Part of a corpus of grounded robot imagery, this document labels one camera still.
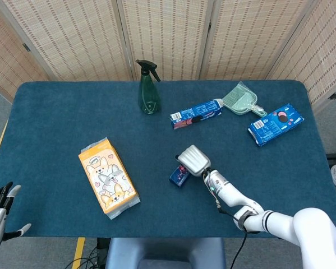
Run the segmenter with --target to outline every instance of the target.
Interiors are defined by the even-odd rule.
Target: dustpan handle
[[[267,112],[260,106],[258,105],[254,105],[251,108],[252,112],[254,112],[256,115],[260,116],[260,117],[264,117],[267,115]]]

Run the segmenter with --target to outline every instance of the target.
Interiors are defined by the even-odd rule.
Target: small blue package
[[[201,122],[222,113],[223,100],[214,99],[170,115],[174,129]]]
[[[255,142],[262,146],[303,121],[304,118],[296,109],[291,104],[287,104],[251,123],[247,130],[254,137]]]
[[[170,181],[175,185],[181,187],[184,181],[189,177],[190,172],[182,164],[174,170],[173,174],[169,177]]]

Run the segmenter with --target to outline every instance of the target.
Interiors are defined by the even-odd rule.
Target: green spray bottle
[[[158,82],[160,81],[160,78],[155,71],[157,65],[146,60],[136,60],[135,62],[141,66],[138,96],[139,107],[146,114],[154,114],[160,110],[160,97],[158,95],[157,88],[151,80],[150,73],[153,74]]]

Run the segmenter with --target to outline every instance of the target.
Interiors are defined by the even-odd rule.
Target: blue tablecloth
[[[336,192],[302,83],[245,81],[267,112],[291,103],[305,117],[263,147],[247,131],[254,113],[237,116],[224,109],[220,116],[173,130],[171,113],[222,98],[236,84],[161,82],[162,111],[154,115],[140,111],[136,81],[23,84],[0,148],[0,186],[11,180],[22,185],[7,230],[31,222],[28,236],[242,236],[218,213],[201,178],[189,178],[182,188],[168,180],[178,165],[174,156],[191,144],[264,209],[294,215],[318,207],[336,224]],[[78,158],[81,149],[104,137],[141,199],[114,220],[103,214]]]

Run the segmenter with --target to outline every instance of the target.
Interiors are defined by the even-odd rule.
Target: light green dustpan
[[[260,117],[267,115],[267,112],[262,107],[256,105],[256,94],[250,91],[241,81],[223,98],[223,102],[225,107],[237,115],[242,115],[249,111]]]

